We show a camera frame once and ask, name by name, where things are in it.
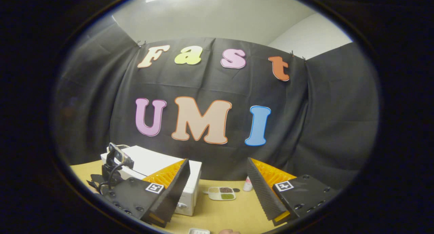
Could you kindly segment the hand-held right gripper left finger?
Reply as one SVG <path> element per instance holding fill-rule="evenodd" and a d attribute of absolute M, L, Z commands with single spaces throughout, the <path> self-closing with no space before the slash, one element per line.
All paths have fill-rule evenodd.
<path fill-rule="evenodd" d="M 188 159 L 173 163 L 148 177 L 129 177 L 102 194 L 127 214 L 160 227 L 171 221 L 190 176 Z"/>

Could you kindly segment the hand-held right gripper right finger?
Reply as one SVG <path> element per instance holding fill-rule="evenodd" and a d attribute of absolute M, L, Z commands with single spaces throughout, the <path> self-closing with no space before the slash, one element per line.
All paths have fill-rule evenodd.
<path fill-rule="evenodd" d="M 314 213 L 338 194 L 313 176 L 296 177 L 254 158 L 248 158 L 246 170 L 267 219 L 275 226 Z"/>

